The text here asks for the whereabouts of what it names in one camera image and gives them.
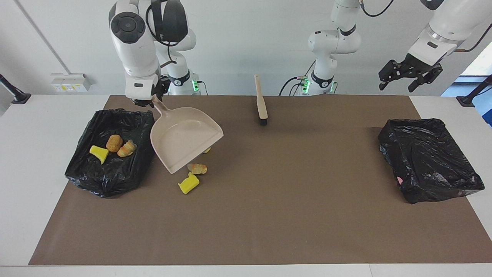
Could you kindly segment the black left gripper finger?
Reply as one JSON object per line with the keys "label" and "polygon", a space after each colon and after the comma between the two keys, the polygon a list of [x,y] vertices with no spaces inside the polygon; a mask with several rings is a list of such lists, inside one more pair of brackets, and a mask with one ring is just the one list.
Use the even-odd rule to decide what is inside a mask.
{"label": "black left gripper finger", "polygon": [[395,80],[402,78],[401,76],[402,62],[396,62],[395,60],[390,60],[388,63],[379,71],[379,90],[383,91],[386,86]]}
{"label": "black left gripper finger", "polygon": [[413,93],[419,86],[423,84],[431,84],[443,71],[441,65],[435,65],[426,73],[417,72],[415,80],[408,86],[408,91]]}

